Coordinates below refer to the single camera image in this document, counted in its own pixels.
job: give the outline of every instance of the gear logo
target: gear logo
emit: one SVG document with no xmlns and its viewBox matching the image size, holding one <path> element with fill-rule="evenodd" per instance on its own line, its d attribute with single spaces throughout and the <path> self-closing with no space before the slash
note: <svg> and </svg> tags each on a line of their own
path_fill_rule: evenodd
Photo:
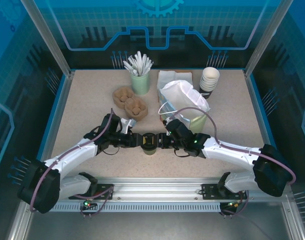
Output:
<svg viewBox="0 0 305 240">
<path fill-rule="evenodd" d="M 0 0 L 0 11 L 12 25 L 20 19 L 22 9 L 19 0 Z"/>
<path fill-rule="evenodd" d="M 137 10 L 141 10 L 143 14 L 149 17 L 160 15 L 166 17 L 167 14 L 173 14 L 173 10 L 179 9 L 179 4 L 183 4 L 184 0 L 134 0 Z"/>
</svg>

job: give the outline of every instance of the speckled tabletop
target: speckled tabletop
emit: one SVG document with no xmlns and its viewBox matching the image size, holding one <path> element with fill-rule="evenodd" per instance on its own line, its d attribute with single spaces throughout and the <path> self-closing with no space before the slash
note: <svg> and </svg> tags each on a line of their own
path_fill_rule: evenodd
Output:
<svg viewBox="0 0 305 240">
<path fill-rule="evenodd" d="M 160 107 L 157 99 L 158 71 L 150 71 L 150 90 L 140 96 L 148 105 L 148 116 L 137 122 L 133 132 L 165 132 L 157 113 Z M 192 74 L 193 85 L 199 89 L 202 70 L 194 69 Z M 118 116 L 127 118 L 125 111 L 115 106 L 112 93 L 130 85 L 130 75 L 126 70 L 76 70 L 52 157 L 74 146 L 84 134 L 100 125 L 111 107 Z M 249 147 L 264 145 L 242 70 L 220 70 L 216 89 L 207 101 L 220 140 Z M 209 119 L 203 133 L 214 135 Z M 116 149 L 112 147 L 106 151 L 114 153 Z M 121 148 L 116 155 L 101 153 L 79 165 L 70 175 L 87 172 L 96 177 L 221 177 L 225 172 L 242 170 L 216 159 L 179 158 L 172 149 L 157 149 L 154 155 L 148 156 L 137 147 Z"/>
</svg>

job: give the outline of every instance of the wire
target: wire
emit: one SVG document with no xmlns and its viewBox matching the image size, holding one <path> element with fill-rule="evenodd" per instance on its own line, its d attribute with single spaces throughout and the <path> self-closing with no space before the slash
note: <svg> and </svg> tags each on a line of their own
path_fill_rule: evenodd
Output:
<svg viewBox="0 0 305 240">
<path fill-rule="evenodd" d="M 224 215 L 224 213 L 223 212 L 226 212 L 226 213 L 228 213 L 228 214 L 231 214 L 231 216 L 233 216 L 233 217 L 240 217 L 240 218 L 242 218 L 242 219 L 246 219 L 247 221 L 249 221 L 249 222 L 251 222 L 259 231 L 261 231 L 261 233 L 262 234 L 264 234 L 268 239 L 270 239 L 270 240 L 273 240 L 257 223 L 255 223 L 254 221 L 252 221 L 251 219 L 249 219 L 248 217 L 246 217 L 246 216 L 243 216 L 243 215 L 241 215 L 240 213 L 241 212 L 243 212 L 244 210 L 245 210 L 245 208 L 246 208 L 246 206 L 247 206 L 247 204 L 248 204 L 248 202 L 249 202 L 249 191 L 247 190 L 246 191 L 246 194 L 247 194 L 247 199 L 246 199 L 246 202 L 245 202 L 245 204 L 243 205 L 243 207 L 242 207 L 242 209 L 239 211 L 239 212 L 237 212 L 237 213 L 234 213 L 233 211 L 229 211 L 229 210 L 222 210 L 221 212 L 220 212 L 220 214 L 222 215 L 222 216 L 225 216 Z M 241 193 L 241 198 L 240 198 L 240 200 L 241 201 L 243 201 L 243 193 Z"/>
<path fill-rule="evenodd" d="M 174 150 L 173 150 L 174 154 L 175 154 L 178 158 L 187 158 L 187 157 L 190 156 L 189 154 L 188 154 L 188 155 L 184 155 L 184 156 L 178 156 L 177 153 L 176 153 L 176 151 L 177 151 L 177 149 L 174 149 Z"/>
<path fill-rule="evenodd" d="M 240 194 L 240 203 L 242 204 L 243 203 L 243 191 L 240 191 L 239 194 Z"/>
<path fill-rule="evenodd" d="M 230 213 L 233 213 L 234 216 L 238 216 L 239 214 L 241 214 L 246 209 L 246 207 L 247 207 L 247 205 L 249 203 L 249 191 L 248 190 L 246 191 L 246 194 L 247 194 L 247 199 L 246 199 L 244 205 L 242 206 L 242 208 L 240 209 L 240 211 L 236 212 L 236 213 L 234 213 L 232 211 L 231 212 L 229 211 Z"/>
<path fill-rule="evenodd" d="M 50 172 L 50 170 L 51 170 L 56 164 L 58 164 L 58 162 L 59 162 L 62 158 L 64 158 L 66 155 L 68 155 L 68 154 L 70 154 L 71 152 L 75 151 L 76 149 L 79 149 L 79 148 L 81 148 L 81 147 L 83 147 L 83 146 L 86 146 L 86 145 L 88 145 L 88 144 L 90 144 L 90 143 L 96 141 L 98 138 L 100 138 L 100 137 L 104 134 L 104 132 L 108 129 L 108 126 L 109 126 L 109 124 L 110 124 L 110 122 L 111 122 L 111 120 L 112 120 L 113 114 L 114 114 L 114 110 L 111 108 L 111 109 L 110 109 L 110 115 L 109 115 L 108 122 L 107 122 L 106 126 L 103 128 L 103 130 L 98 134 L 98 136 L 96 136 L 96 137 L 95 137 L 94 139 L 92 139 L 92 140 L 89 140 L 89 141 L 87 141 L 87 142 L 85 142 L 85 143 L 83 143 L 83 144 L 77 145 L 77 146 L 75 146 L 75 147 L 69 149 L 68 151 L 64 152 L 62 155 L 60 155 L 60 156 L 57 158 L 57 160 L 55 160 L 55 161 L 46 169 L 46 171 L 43 173 L 43 175 L 42 175 L 41 178 L 39 179 L 39 181 L 38 181 L 38 183 L 37 183 L 37 185 L 36 185 L 36 187 L 35 187 L 35 189 L 34 189 L 34 191 L 33 191 L 32 197 L 31 197 L 30 208 L 29 208 L 29 209 L 30 209 L 30 211 L 31 211 L 32 213 L 37 212 L 37 210 L 34 209 L 34 203 L 35 203 L 35 200 L 36 200 L 36 196 L 37 196 L 38 190 L 39 190 L 39 188 L 40 188 L 42 182 L 44 181 L 46 175 Z"/>
<path fill-rule="evenodd" d="M 85 200 L 88 200 L 88 199 L 96 199 L 102 195 L 104 195 L 105 193 L 107 193 L 108 191 L 114 189 L 113 186 L 111 186 L 110 188 L 106 189 L 105 191 L 101 192 L 101 193 L 98 193 L 97 195 L 94 195 L 94 196 L 81 196 L 81 195 L 74 195 L 74 197 L 76 198 L 79 198 L 79 199 L 85 199 Z"/>
<path fill-rule="evenodd" d="M 93 130 L 91 130 L 90 132 L 94 132 L 96 129 L 100 128 L 101 126 L 96 126 Z"/>
<path fill-rule="evenodd" d="M 166 101 L 166 102 L 165 102 L 163 105 L 161 105 L 161 107 L 159 108 L 159 110 L 158 110 L 158 114 L 159 114 L 159 115 L 172 114 L 172 113 L 176 113 L 176 112 L 177 112 L 177 110 L 175 110 L 175 111 L 168 111 L 168 112 L 163 112 L 163 113 L 161 113 L 161 109 L 163 108 L 163 106 L 166 105 L 166 103 L 168 103 L 168 101 Z"/>
<path fill-rule="evenodd" d="M 277 161 L 276 159 L 274 159 L 274 158 L 272 158 L 270 156 L 267 156 L 265 154 L 258 153 L 258 152 L 255 152 L 255 151 L 243 150 L 243 149 L 239 149 L 239 148 L 236 148 L 236 147 L 232 147 L 232 146 L 227 146 L 227 145 L 221 144 L 221 142 L 217 138 L 217 126 L 216 126 L 214 120 L 212 119 L 212 117 L 207 112 L 205 112 L 204 110 L 202 110 L 200 108 L 193 107 L 193 106 L 184 107 L 184 108 L 178 110 L 176 113 L 174 113 L 170 117 L 170 119 L 174 119 L 177 114 L 179 114 L 181 111 L 184 111 L 184 110 L 187 110 L 187 109 L 198 110 L 198 111 L 202 112 L 203 114 L 205 114 L 210 119 L 210 121 L 212 122 L 213 128 L 214 128 L 214 139 L 217 142 L 217 144 L 219 144 L 221 147 L 223 147 L 225 149 L 233 150 L 233 151 L 238 151 L 238 152 L 241 152 L 241 153 L 250 154 L 250 155 L 253 154 L 253 155 L 262 157 L 264 159 L 267 159 L 267 160 L 269 160 L 269 161 L 279 165 L 280 167 L 282 167 L 283 169 L 285 169 L 287 172 L 290 173 L 290 175 L 292 176 L 292 180 L 288 182 L 289 185 L 293 184 L 296 181 L 296 175 L 295 175 L 295 173 L 289 167 L 287 167 L 285 164 Z"/>
<path fill-rule="evenodd" d="M 103 204 L 102 204 L 101 207 L 98 209 L 98 211 L 86 215 L 86 214 L 84 214 L 83 209 L 80 208 L 80 214 L 83 215 L 84 218 L 85 218 L 85 217 L 90 217 L 90 218 L 91 218 L 92 216 L 95 216 L 95 215 L 99 214 L 99 213 L 103 210 L 104 206 L 106 205 L 106 203 L 107 203 L 107 201 L 108 201 L 108 199 L 109 199 L 111 193 L 113 192 L 113 190 L 114 190 L 114 187 L 111 186 L 111 187 L 108 188 L 107 190 L 105 190 L 105 191 L 101 192 L 100 194 L 96 195 L 96 198 L 97 198 L 97 197 L 99 197 L 99 196 L 101 196 L 101 195 L 104 195 L 105 193 L 109 192 L 108 195 L 107 195 L 107 197 L 106 197 L 106 199 L 104 200 Z"/>
<path fill-rule="evenodd" d="M 229 210 L 224 210 L 224 212 L 231 214 L 232 216 L 236 216 L 236 214 L 234 214 L 234 212 L 229 211 Z M 263 235 L 265 235 L 268 239 L 273 240 L 272 237 L 270 237 L 257 223 L 255 223 L 253 220 L 251 220 L 250 218 L 244 216 L 244 215 L 238 215 L 238 217 L 245 219 L 249 222 L 251 222 L 259 231 L 261 231 L 261 233 Z"/>
<path fill-rule="evenodd" d="M 120 147 L 118 147 L 118 150 L 117 150 L 115 153 L 108 153 L 108 152 L 105 152 L 105 150 L 102 150 L 102 152 L 103 152 L 104 154 L 107 154 L 107 155 L 112 156 L 112 155 L 117 154 L 117 153 L 119 152 L 119 149 L 120 149 Z"/>
</svg>

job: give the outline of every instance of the white paper cup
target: white paper cup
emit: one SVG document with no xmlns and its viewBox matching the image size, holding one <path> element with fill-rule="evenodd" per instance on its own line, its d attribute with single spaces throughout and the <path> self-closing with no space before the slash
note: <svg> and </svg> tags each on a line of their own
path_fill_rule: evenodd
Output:
<svg viewBox="0 0 305 240">
<path fill-rule="evenodd" d="M 204 99 L 208 99 L 211 96 L 211 94 L 213 93 L 213 89 L 204 90 L 201 86 L 199 86 L 199 92 Z"/>
<path fill-rule="evenodd" d="M 217 82 L 215 82 L 215 83 L 208 83 L 208 82 L 200 81 L 200 85 L 202 87 L 205 87 L 205 88 L 212 88 L 212 87 L 216 87 Z"/>
<path fill-rule="evenodd" d="M 220 77 L 219 71 L 214 67 L 206 67 L 202 71 L 202 80 L 205 82 L 217 82 Z"/>
<path fill-rule="evenodd" d="M 201 76 L 200 81 L 204 83 L 215 84 L 218 82 L 218 79 L 204 79 L 204 77 Z"/>
<path fill-rule="evenodd" d="M 211 92 L 216 88 L 216 86 L 213 86 L 213 87 L 206 87 L 206 86 L 202 86 L 202 85 L 199 85 L 199 86 L 202 90 L 204 90 L 206 92 Z"/>
</svg>

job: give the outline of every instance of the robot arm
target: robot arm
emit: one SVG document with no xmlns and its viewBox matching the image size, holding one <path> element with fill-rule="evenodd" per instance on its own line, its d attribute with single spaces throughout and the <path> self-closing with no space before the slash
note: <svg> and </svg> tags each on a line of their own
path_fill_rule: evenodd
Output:
<svg viewBox="0 0 305 240">
<path fill-rule="evenodd" d="M 223 160 L 246 169 L 245 172 L 240 173 L 227 172 L 221 177 L 217 185 L 217 194 L 219 193 L 222 198 L 229 198 L 231 193 L 239 191 L 259 189 L 269 195 L 279 197 L 282 195 L 286 183 L 292 179 L 290 173 L 281 166 L 256 154 L 250 154 L 265 154 L 287 165 L 283 156 L 270 145 L 265 145 L 263 148 L 248 148 L 225 142 L 218 144 L 218 141 L 208 134 L 192 133 L 178 119 L 165 123 L 168 134 L 146 133 L 140 135 L 128 130 L 128 127 L 134 125 L 133 122 L 123 121 L 115 114 L 112 115 L 109 122 L 109 116 L 107 114 L 101 126 L 96 127 L 83 137 L 76 145 L 78 148 L 75 146 L 75 150 L 66 154 L 51 168 L 37 192 L 33 205 L 35 209 L 46 213 L 59 199 L 77 194 L 94 196 L 97 189 L 97 180 L 94 177 L 84 172 L 72 177 L 67 176 L 67 174 L 84 161 L 107 149 L 109 145 L 122 148 L 141 146 L 143 149 L 162 148 L 174 149 L 175 151 L 183 149 L 192 157 Z M 107 124 L 107 130 L 98 138 L 97 136 Z M 37 160 L 31 162 L 17 194 L 20 199 L 28 204 L 31 203 L 41 176 L 54 161 L 58 160 L 59 156 L 45 162 Z"/>
</svg>

